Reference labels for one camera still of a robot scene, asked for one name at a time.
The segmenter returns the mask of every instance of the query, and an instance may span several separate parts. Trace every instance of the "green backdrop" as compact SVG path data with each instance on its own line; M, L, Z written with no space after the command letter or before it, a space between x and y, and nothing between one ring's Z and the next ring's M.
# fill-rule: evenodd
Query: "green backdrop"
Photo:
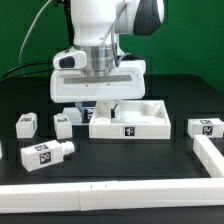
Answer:
M47 0L7 0L0 5L0 74L18 65L23 39ZM224 93L224 1L165 0L161 28L149 38L121 36L121 47L147 59L147 74L195 74ZM52 59L68 48L63 7L51 4L38 21L26 45L23 63Z

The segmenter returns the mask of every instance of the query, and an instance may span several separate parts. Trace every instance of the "white cube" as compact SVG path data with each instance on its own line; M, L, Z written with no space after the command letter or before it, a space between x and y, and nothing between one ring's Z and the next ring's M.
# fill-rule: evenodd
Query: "white cube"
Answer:
M206 135L208 138L222 138L224 123L219 118L189 119L188 134L191 138L195 135Z
M69 116L64 114L55 115L54 127L57 139L72 138L72 123Z
M16 123L17 138L32 138L37 130L37 115L22 114Z

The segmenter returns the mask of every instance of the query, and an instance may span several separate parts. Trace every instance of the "white robot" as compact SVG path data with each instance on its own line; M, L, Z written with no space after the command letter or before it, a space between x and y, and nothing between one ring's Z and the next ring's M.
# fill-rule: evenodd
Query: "white robot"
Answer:
M146 105L147 102L137 101L137 104L122 104L127 102L122 100L140 99L144 96L143 75L146 63L140 57L122 52L119 48L119 36L116 36L120 33L143 36L152 34L164 19L163 0L70 0L69 5L69 14L75 31L74 46L58 53L54 58L55 70L51 78L52 100L56 103L76 103L73 113L70 109L64 110L64 114L73 118L78 112L78 118L71 119L75 120L72 121L73 125L82 123L77 120L85 117L82 102L97 101L96 112L92 116L94 121L91 119L89 122L90 137L93 138L125 138L125 134L120 136L117 124L123 125L124 122L132 125L132 121L135 122L135 126L139 121L140 126L136 133L141 133L139 136L132 136L133 138L169 138L168 120L165 117L160 119L161 116L155 120L155 116L151 116L152 113L148 109L152 107L151 104ZM163 111L158 110L157 114L166 113L163 102L159 103ZM141 111L143 107L150 117L137 118L136 114L145 113ZM134 117L130 117L129 111L134 108L139 108L139 111L133 115ZM166 135L159 132L154 136L154 130L146 131L141 125L147 122L164 123L165 120L168 122L168 132L164 132ZM105 126L102 130L99 130L100 126L95 127L102 122L108 124L107 132Z
M144 60L117 58L116 33L150 35L164 18L163 0L70 0L74 47L54 58L54 102L139 99Z

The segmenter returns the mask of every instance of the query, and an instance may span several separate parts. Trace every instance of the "black tabletop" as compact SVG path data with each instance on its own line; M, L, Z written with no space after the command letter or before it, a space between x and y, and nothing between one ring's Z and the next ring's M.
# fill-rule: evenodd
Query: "black tabletop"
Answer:
M27 172L20 148L56 139L53 116L72 104L50 99L48 78L14 78L0 82L0 185L150 180L209 177L193 153L187 134L191 118L224 120L224 96L194 75L145 77L144 100L164 100L171 121L170 140L90 139L88 126L73 127L76 152L64 163ZM34 112L38 129L32 139L17 139L21 114ZM212 139L224 151L224 140ZM89 212L2 214L1 223L222 223L224 206L151 208Z

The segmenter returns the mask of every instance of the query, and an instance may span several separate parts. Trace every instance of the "white block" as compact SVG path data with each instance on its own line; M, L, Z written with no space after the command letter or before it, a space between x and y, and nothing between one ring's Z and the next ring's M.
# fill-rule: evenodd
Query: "white block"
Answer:
M55 115L54 127L57 139L72 138L72 123L69 116L64 114Z
M16 123L17 138L32 138L37 130L37 115L22 114Z
M188 134L191 138L195 135L207 135L209 138L222 138L224 122L219 118L210 119L189 119Z
M193 150L211 177L224 177L224 157L206 135L195 135Z

